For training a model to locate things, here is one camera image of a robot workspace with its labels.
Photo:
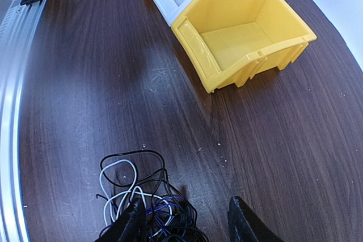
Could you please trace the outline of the yellow bin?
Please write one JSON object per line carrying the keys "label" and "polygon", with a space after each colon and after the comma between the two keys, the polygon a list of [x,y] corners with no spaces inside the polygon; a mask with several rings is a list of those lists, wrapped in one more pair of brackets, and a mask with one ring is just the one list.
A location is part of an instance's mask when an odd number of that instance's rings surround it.
{"label": "yellow bin", "polygon": [[316,39],[285,0],[193,0],[171,28],[207,93],[283,70]]}

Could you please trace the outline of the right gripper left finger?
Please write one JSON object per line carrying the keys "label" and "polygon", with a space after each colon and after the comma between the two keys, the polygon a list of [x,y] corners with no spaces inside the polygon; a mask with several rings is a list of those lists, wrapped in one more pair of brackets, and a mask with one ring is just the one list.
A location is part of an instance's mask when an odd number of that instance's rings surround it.
{"label": "right gripper left finger", "polygon": [[145,241],[146,209],[142,199],[135,198],[119,218],[101,235],[99,241]]}

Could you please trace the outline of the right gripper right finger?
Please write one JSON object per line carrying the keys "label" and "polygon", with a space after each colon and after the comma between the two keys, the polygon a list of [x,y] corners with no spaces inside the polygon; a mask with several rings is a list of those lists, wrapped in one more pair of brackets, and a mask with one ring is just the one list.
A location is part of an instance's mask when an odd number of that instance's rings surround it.
{"label": "right gripper right finger", "polygon": [[227,221],[230,241],[283,241],[238,196],[230,198]]}

